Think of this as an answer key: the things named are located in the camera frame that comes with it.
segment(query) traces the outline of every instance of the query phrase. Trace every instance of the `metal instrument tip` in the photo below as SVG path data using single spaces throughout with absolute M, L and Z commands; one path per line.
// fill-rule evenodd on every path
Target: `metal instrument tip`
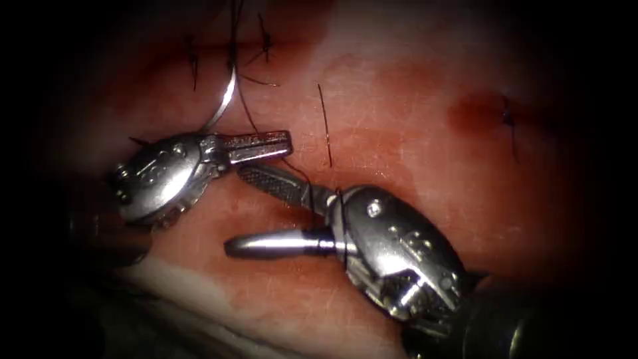
M 224 243 L 229 257 L 278 259 L 297 255 L 328 255 L 336 252 L 329 227 L 301 230 L 287 229 L 252 235 L 238 235 Z

